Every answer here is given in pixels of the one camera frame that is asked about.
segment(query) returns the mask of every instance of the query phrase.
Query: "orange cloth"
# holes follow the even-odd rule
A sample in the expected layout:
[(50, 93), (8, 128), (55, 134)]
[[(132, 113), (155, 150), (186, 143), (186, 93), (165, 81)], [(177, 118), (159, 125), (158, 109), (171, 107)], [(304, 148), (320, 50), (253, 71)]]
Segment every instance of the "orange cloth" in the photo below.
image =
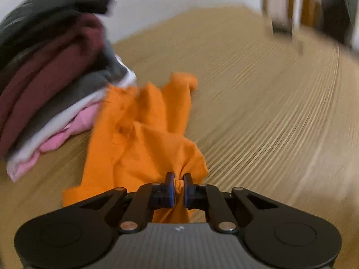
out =
[(92, 131), (80, 186), (65, 190), (63, 205), (88, 199), (115, 187), (137, 191), (146, 183), (164, 182), (175, 174), (176, 205), (155, 211), (155, 222), (188, 222), (183, 180), (191, 173), (202, 182), (208, 170), (192, 141), (184, 137), (197, 79), (174, 73), (161, 90), (148, 83), (140, 92), (109, 87)]

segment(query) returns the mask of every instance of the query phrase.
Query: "stack of folded clothes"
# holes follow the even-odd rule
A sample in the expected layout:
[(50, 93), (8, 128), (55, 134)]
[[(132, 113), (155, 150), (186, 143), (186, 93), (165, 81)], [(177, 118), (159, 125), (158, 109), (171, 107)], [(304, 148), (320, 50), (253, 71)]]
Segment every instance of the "stack of folded clothes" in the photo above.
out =
[(108, 84), (136, 83), (94, 15), (110, 2), (26, 0), (1, 22), (0, 158), (14, 182), (91, 128)]

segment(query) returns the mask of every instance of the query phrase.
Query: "maroon shirt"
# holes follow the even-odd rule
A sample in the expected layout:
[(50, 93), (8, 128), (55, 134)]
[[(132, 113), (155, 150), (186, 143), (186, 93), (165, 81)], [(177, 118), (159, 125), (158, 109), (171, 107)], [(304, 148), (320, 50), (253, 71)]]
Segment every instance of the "maroon shirt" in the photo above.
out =
[(102, 49), (103, 26), (87, 13), (31, 56), (0, 96), (0, 157), (6, 155), (35, 112), (90, 67)]

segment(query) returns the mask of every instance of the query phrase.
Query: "logo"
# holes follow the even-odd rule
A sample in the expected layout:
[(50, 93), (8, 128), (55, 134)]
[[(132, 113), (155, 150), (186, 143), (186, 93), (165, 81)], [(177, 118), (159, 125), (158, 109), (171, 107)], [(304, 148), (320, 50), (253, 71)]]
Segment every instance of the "logo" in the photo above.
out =
[(184, 226), (175, 227), (175, 230), (178, 232), (184, 231)]

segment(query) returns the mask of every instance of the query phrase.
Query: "wooden surface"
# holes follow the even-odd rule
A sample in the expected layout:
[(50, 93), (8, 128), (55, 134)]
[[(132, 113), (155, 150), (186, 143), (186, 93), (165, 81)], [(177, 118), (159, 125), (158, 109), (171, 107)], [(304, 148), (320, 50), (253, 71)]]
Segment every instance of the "wooden surface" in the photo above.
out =
[[(359, 67), (346, 50), (311, 29), (275, 37), (268, 21), (228, 7), (179, 15), (115, 51), (139, 85), (162, 85), (172, 71), (198, 76), (186, 136), (206, 158), (208, 183), (244, 186), (331, 221), (343, 237), (335, 268), (359, 268)], [(17, 228), (59, 208), (61, 192), (80, 183), (88, 138), (42, 156), (17, 184), (1, 166), (4, 269), (21, 268)]]

